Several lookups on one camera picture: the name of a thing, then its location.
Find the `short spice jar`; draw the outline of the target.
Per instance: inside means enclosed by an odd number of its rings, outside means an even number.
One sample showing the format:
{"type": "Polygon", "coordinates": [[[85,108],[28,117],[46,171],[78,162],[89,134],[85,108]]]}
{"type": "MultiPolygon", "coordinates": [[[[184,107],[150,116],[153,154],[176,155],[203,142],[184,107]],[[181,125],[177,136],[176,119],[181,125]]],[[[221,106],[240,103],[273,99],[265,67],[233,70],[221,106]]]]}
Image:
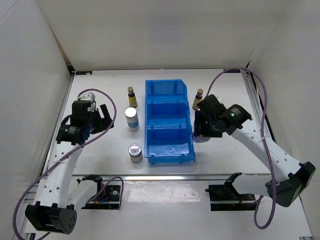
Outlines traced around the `short spice jar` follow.
{"type": "Polygon", "coordinates": [[[128,147],[128,154],[130,156],[131,161],[134,163],[139,163],[144,158],[142,147],[137,143],[133,143],[128,147]]]}
{"type": "Polygon", "coordinates": [[[192,135],[192,140],[194,143],[206,143],[210,140],[210,137],[199,135],[196,136],[195,134],[192,135]]]}

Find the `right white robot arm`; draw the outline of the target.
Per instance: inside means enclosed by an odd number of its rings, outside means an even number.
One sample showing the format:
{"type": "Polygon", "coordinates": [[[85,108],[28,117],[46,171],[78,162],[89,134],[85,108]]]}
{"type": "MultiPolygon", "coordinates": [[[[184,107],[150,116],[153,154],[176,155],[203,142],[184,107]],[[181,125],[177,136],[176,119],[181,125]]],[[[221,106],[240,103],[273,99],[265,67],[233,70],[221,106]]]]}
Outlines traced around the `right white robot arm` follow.
{"type": "Polygon", "coordinates": [[[275,198],[282,207],[289,207],[309,185],[316,168],[286,153],[270,137],[263,136],[251,114],[234,104],[226,108],[213,94],[198,104],[195,112],[195,138],[220,138],[227,133],[246,146],[269,170],[267,176],[232,174],[221,187],[230,200],[254,194],[275,198]]]}

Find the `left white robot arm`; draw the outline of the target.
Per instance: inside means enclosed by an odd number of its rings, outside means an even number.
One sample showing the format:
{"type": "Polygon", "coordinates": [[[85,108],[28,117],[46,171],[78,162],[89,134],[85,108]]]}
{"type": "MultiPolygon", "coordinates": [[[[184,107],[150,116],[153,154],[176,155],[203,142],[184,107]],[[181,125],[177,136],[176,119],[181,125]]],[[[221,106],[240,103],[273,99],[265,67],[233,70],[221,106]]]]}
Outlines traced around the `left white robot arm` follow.
{"type": "Polygon", "coordinates": [[[105,194],[102,177],[87,175],[78,187],[69,192],[72,175],[89,137],[105,134],[114,127],[115,119],[105,104],[96,107],[92,97],[72,103],[71,115],[60,125],[52,166],[44,174],[45,185],[35,200],[25,209],[25,216],[37,231],[70,234],[76,225],[77,211],[105,194]]]}

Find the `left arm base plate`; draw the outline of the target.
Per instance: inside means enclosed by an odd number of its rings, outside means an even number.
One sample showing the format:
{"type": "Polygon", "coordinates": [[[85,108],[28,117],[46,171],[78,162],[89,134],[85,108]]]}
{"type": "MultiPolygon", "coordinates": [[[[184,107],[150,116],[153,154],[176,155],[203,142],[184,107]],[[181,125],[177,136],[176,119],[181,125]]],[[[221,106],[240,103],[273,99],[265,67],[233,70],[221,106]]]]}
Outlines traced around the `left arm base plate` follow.
{"type": "MultiPolygon", "coordinates": [[[[105,185],[103,177],[95,174],[85,175],[82,179],[77,180],[78,183],[83,181],[92,181],[96,183],[97,190],[105,185]]],[[[102,193],[95,198],[94,201],[86,203],[82,209],[86,210],[118,210],[120,208],[120,199],[122,197],[122,186],[119,184],[108,184],[102,193]]]]}

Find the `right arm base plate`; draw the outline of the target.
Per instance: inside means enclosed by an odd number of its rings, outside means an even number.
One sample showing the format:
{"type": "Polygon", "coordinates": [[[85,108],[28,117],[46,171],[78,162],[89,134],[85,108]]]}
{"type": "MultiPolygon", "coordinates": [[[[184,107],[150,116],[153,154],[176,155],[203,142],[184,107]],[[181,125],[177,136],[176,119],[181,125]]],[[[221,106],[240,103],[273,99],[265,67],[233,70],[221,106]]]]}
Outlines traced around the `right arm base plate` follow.
{"type": "Polygon", "coordinates": [[[257,206],[254,194],[233,193],[225,185],[209,185],[205,192],[209,194],[210,210],[212,212],[254,211],[257,206]]]}

